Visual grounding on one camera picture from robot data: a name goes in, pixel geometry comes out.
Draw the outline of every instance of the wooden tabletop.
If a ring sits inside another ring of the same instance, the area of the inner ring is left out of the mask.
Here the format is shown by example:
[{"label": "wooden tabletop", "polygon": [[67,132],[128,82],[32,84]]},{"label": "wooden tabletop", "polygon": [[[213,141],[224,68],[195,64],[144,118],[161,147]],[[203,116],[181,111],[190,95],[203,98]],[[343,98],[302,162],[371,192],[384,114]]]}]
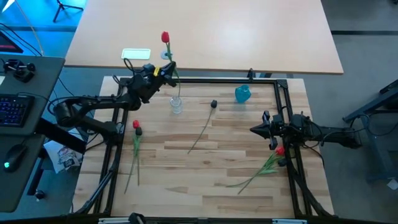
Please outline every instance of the wooden tabletop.
[{"label": "wooden tabletop", "polygon": [[126,48],[166,64],[163,31],[180,69],[343,73],[320,0],[90,0],[65,66],[124,67]]},{"label": "wooden tabletop", "polygon": [[[303,80],[288,80],[288,84],[293,111],[310,116]],[[272,85],[250,85],[252,97],[245,104],[235,102],[237,86],[183,83],[181,114],[173,114],[169,102],[178,90],[163,86],[149,104],[129,113],[112,216],[137,212],[147,217],[294,217],[285,167],[278,168],[276,174],[254,179],[240,195],[240,188],[226,187],[247,180],[264,165],[271,154],[269,141],[251,133],[249,128],[262,122],[264,110],[271,115],[277,112]],[[117,89],[113,79],[105,77],[101,95],[116,94]],[[218,100],[218,106],[194,150],[187,154],[206,123],[213,99]],[[95,118],[110,121],[112,113],[113,110],[98,110]],[[135,168],[124,194],[133,159],[131,123],[135,119],[144,133],[140,185]],[[90,145],[100,141],[98,137]],[[73,199],[75,209],[84,204],[98,185],[104,150],[102,145],[85,154]],[[321,159],[302,149],[302,160],[309,189],[333,213]]]}]

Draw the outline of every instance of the gray floor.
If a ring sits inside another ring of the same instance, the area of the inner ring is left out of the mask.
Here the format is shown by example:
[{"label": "gray floor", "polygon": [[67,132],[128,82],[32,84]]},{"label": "gray floor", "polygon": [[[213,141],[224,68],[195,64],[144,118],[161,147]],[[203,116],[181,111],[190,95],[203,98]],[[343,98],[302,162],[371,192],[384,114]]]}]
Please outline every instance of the gray floor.
[{"label": "gray floor", "polygon": [[[388,0],[328,0],[322,3],[332,30],[398,30],[398,7]],[[40,19],[35,21],[37,26],[41,25]],[[62,25],[75,24],[77,21],[71,19],[69,23],[64,20]],[[18,33],[30,43],[35,43],[30,32]],[[58,57],[66,54],[73,37],[72,32],[39,32],[39,35],[46,54]],[[56,36],[56,40],[51,40],[50,35]],[[343,116],[376,97],[382,87],[398,78],[398,36],[335,35],[333,38],[345,74],[294,75],[294,78],[305,80],[314,121],[325,126],[344,126]],[[61,79],[76,95],[94,95],[99,93],[102,77],[112,73],[128,75],[126,70],[66,68]],[[245,76],[243,73],[209,72],[183,72],[182,75]],[[59,83],[55,91],[58,96],[67,95]],[[47,113],[44,117],[53,121]],[[373,123],[379,124],[374,126],[374,131],[382,133],[397,121],[396,117],[392,117],[389,123],[376,118]],[[396,134],[398,131],[381,138],[381,146],[394,147]],[[357,150],[336,144],[325,144],[322,148],[335,213],[343,218],[397,223],[398,190],[389,189],[387,181],[373,184],[365,181],[366,176],[377,172],[378,167],[365,136],[363,144]],[[46,191],[48,197],[36,202],[25,196],[14,213],[0,213],[0,220],[66,214],[77,177],[77,171],[59,175],[46,171],[39,187]]]}]

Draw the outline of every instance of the wooden plank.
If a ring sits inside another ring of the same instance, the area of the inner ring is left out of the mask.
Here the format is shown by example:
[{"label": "wooden plank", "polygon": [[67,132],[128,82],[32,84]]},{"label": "wooden plank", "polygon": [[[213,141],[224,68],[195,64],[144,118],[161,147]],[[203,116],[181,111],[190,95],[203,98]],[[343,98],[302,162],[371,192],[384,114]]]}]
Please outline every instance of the wooden plank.
[{"label": "wooden plank", "polygon": [[[288,80],[288,83],[294,111],[304,110],[310,116],[303,80]],[[251,133],[249,128],[261,123],[264,110],[270,110],[271,114],[277,112],[272,85],[250,85],[253,94],[244,105],[235,102],[233,93],[237,86],[183,83],[181,114],[173,114],[169,103],[170,96],[178,90],[163,86],[149,104],[129,113],[113,216],[128,216],[131,212],[148,217],[294,216],[285,167],[278,168],[278,173],[254,179],[240,195],[240,188],[226,187],[250,178],[270,156],[269,141]],[[112,78],[105,77],[101,95],[115,94],[116,89]],[[206,123],[212,99],[221,104],[211,115],[194,150],[187,154]],[[112,110],[95,113],[95,118],[104,121],[111,116]],[[133,159],[131,123],[134,119],[140,121],[144,132],[140,186],[137,185],[137,171],[134,171],[124,194]],[[90,145],[100,141],[101,138],[95,139]],[[104,149],[104,145],[98,146],[85,154],[73,199],[75,208],[84,204],[98,184]],[[302,159],[309,188],[325,209],[333,213],[321,159],[308,149],[302,149]]]},{"label": "wooden plank", "polygon": [[166,64],[165,30],[180,69],[343,73],[320,0],[90,0],[65,66],[125,67],[126,48]]}]

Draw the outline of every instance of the gray desk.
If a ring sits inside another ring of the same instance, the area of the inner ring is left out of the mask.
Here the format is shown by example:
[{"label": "gray desk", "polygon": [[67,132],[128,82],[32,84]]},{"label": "gray desk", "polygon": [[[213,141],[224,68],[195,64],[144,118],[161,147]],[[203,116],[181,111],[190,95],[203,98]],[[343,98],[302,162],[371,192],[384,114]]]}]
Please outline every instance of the gray desk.
[{"label": "gray desk", "polygon": [[[22,55],[0,55],[0,58],[7,61],[9,59],[19,59],[24,64],[34,63],[37,71],[35,77],[28,82],[17,81],[11,73],[5,74],[5,79],[0,85],[0,93],[16,94],[20,91],[29,92],[49,98],[57,82],[65,60],[63,58],[50,57],[31,57]],[[32,110],[23,128],[8,128],[9,134],[31,133],[35,129],[39,119],[45,109],[47,102],[43,98],[36,97]],[[2,164],[6,152],[15,144],[21,143],[26,136],[0,135],[0,162]],[[27,150],[21,166],[12,173],[4,172],[0,169],[0,212],[13,212],[21,199],[26,183],[32,172],[37,156],[42,149],[45,136],[35,134],[30,137],[26,145]]]}]

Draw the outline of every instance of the red tulip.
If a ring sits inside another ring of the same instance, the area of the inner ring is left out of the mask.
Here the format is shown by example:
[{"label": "red tulip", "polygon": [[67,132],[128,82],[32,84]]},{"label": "red tulip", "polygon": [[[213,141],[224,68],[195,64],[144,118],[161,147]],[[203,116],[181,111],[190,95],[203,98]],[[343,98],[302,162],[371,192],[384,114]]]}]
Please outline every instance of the red tulip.
[{"label": "red tulip", "polygon": [[163,43],[169,43],[170,42],[169,33],[166,32],[166,31],[163,31],[163,33],[162,33],[162,42]]},{"label": "red tulip", "polygon": [[139,128],[139,122],[137,120],[134,120],[132,122],[132,127],[135,128],[135,129]]},{"label": "red tulip", "polygon": [[283,146],[278,147],[275,149],[275,152],[279,156],[283,156],[285,154],[285,148]]}]

